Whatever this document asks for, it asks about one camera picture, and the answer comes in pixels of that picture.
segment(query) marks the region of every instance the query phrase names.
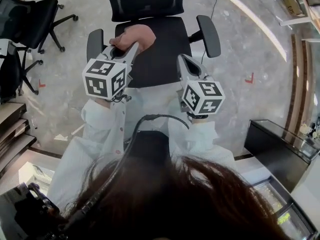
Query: white shirt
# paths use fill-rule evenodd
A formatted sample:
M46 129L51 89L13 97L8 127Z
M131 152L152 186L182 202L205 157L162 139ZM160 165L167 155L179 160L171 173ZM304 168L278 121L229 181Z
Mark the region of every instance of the white shirt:
M107 163L122 157L124 134L125 131L127 132L125 124L132 127L136 123L130 120L125 123L125 103L113 103L109 109L90 99L82 109L81 116L85 121L83 136L75 137L65 150L47 194L47 197L62 212L80 194L85 172L96 159L103 157L102 166L99 164L101 170ZM154 130L161 130L168 134L172 159L190 154L235 169L232 152L213 144L213 140L218 137L215 122L191 124L187 120L187 115L180 112L176 99L170 102L169 107L171 107L168 109L170 115L180 117L190 127L188 130L181 122L171 118L163 120L162 125L155 122L156 126L152 127Z

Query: chair backrest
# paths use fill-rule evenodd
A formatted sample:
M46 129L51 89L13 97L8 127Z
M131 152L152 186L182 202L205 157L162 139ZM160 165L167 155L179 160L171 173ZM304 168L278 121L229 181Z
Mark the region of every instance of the chair backrest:
M16 50L8 50L6 56L0 56L4 59L0 67L0 99L14 97L16 90L22 82L21 62Z
M183 0L110 0L110 3L113 22L172 16L184 12Z
M0 38L19 43L34 1L0 0Z

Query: gray marble floor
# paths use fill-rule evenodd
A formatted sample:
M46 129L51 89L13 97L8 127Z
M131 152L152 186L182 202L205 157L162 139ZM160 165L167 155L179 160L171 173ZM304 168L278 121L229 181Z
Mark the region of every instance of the gray marble floor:
M214 59L205 56L203 64L220 81L226 95L220 112L212 118L220 136L215 142L235 156L243 151L250 119L270 119L284 125L292 89L292 31L281 27L278 19L285 19L286 12L274 0L240 1L274 34L285 50L286 61L241 9L230 0L217 0L212 20L222 53ZM40 88L38 96L24 88L24 96L17 101L27 104L27 116L34 123L31 133L38 138L40 148L63 154L71 133L83 124L81 109L88 97L81 72L86 65L88 35L102 28L108 41L114 37L116 23L111 21L109 0L59 0L59 3L65 8L59 10L57 19L70 14L79 16L78 22L67 21L55 30L66 52L59 52L51 37L44 44L45 54L33 51L33 60L42 59L44 65L32 69L28 76L35 86L38 87L39 80L46 86ZM184 0L185 12L181 17L189 35L199 29L196 16L210 16L214 3L215 0ZM200 60L203 43L193 43L191 49ZM247 83L245 80L250 80L252 75L253 83ZM67 141L54 140L58 135L67 137Z

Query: brown hair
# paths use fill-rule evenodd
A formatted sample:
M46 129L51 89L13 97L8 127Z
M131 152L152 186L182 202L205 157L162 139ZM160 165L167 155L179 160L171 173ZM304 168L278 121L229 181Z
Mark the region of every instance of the brown hair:
M115 164L108 164L95 179L90 171L88 187L68 218L106 181ZM235 172L190 157L165 166L129 158L74 237L289 239L267 201Z

